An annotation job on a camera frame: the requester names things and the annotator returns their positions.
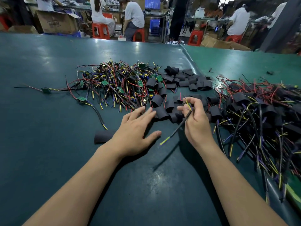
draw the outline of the white t-shirt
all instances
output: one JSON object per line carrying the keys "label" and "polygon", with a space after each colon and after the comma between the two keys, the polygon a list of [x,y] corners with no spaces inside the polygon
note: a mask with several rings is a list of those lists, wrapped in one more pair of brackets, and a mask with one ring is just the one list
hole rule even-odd
{"label": "white t-shirt", "polygon": [[144,27],[144,15],[137,2],[130,1],[126,6],[126,20],[131,20],[138,28]]}
{"label": "white t-shirt", "polygon": [[43,1],[43,0],[37,0],[38,9],[42,11],[54,11],[52,0],[49,1]]}
{"label": "white t-shirt", "polygon": [[247,12],[244,7],[237,9],[233,16],[230,17],[234,23],[229,28],[228,35],[241,35],[243,34],[250,18],[250,12]]}
{"label": "white t-shirt", "polygon": [[274,17],[274,20],[272,21],[271,25],[268,26],[268,29],[270,29],[271,27],[273,27],[273,25],[275,24],[276,20],[278,19],[279,15],[281,14],[282,10],[284,9],[285,5],[287,2],[281,3],[275,10],[275,12],[273,12],[272,17]]}
{"label": "white t-shirt", "polygon": [[104,0],[100,0],[100,4],[101,4],[100,11],[96,12],[94,0],[90,0],[90,5],[91,5],[91,9],[92,9],[92,17],[91,17],[92,21],[94,23],[107,24],[107,20],[102,14],[102,7],[105,7],[106,3]]}

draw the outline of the hand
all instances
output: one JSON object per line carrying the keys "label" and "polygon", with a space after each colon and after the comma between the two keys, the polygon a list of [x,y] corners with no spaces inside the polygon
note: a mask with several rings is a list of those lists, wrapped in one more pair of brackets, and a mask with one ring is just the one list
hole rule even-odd
{"label": "hand", "polygon": [[[204,143],[214,142],[211,134],[211,127],[209,120],[203,108],[203,104],[200,99],[197,98],[183,98],[183,101],[190,102],[194,105],[194,112],[190,114],[189,118],[185,122],[185,135],[194,148],[200,148]],[[186,116],[190,109],[185,104],[184,106],[178,106],[177,109]]]}
{"label": "hand", "polygon": [[139,117],[144,110],[145,107],[143,106],[124,115],[119,129],[109,141],[114,143],[114,146],[117,146],[122,157],[134,156],[142,152],[148,148],[154,140],[161,136],[161,131],[155,131],[145,139],[143,138],[147,125],[156,115],[156,111],[149,108]]}

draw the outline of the left hand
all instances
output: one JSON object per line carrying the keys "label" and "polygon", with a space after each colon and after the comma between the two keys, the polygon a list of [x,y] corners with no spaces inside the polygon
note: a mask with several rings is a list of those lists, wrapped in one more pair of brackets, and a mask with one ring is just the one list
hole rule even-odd
{"label": "left hand", "polygon": [[161,131],[155,131],[145,139],[143,138],[147,125],[156,115],[156,111],[149,108],[139,117],[144,110],[145,107],[143,106],[124,115],[119,129],[109,141],[114,143],[114,146],[117,146],[122,157],[134,156],[142,152],[161,136]]}

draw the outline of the woman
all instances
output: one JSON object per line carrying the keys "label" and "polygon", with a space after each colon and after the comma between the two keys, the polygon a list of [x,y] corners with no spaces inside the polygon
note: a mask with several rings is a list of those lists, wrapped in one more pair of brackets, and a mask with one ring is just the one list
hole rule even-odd
{"label": "woman", "polygon": [[108,26],[109,35],[113,36],[116,28],[115,21],[111,18],[106,18],[102,14],[102,7],[105,8],[105,10],[109,11],[110,8],[106,6],[106,3],[104,0],[90,0],[91,9],[92,9],[92,21],[96,24],[106,24]]}
{"label": "woman", "polygon": [[126,41],[132,41],[137,29],[144,27],[144,15],[137,2],[130,0],[120,0],[120,8],[125,9],[125,21],[123,24],[123,34]]}
{"label": "woman", "polygon": [[52,1],[57,3],[59,6],[63,6],[63,4],[59,0],[37,0],[38,9],[42,11],[54,11]]}

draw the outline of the white pants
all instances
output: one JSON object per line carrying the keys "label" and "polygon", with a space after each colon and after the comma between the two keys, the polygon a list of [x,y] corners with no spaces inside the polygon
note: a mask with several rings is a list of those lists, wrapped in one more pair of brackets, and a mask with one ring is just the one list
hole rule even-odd
{"label": "white pants", "polygon": [[96,24],[106,24],[108,26],[110,36],[115,32],[116,24],[112,18],[106,18],[106,17],[102,17],[102,18],[95,17],[94,18],[92,15],[92,20],[93,20],[93,23],[96,23]]}

